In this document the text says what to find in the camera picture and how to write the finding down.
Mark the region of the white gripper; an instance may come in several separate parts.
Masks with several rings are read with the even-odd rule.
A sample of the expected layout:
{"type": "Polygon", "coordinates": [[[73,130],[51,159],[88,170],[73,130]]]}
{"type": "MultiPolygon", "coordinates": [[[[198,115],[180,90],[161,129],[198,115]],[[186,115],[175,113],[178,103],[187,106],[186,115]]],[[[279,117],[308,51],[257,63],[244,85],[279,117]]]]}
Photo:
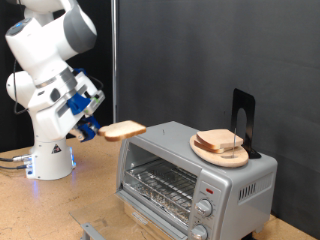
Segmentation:
{"type": "Polygon", "coordinates": [[[93,114],[104,101],[103,91],[83,72],[67,71],[55,82],[39,88],[28,108],[34,133],[41,141],[57,141],[68,133],[84,142],[94,138],[100,124],[93,114]]]}

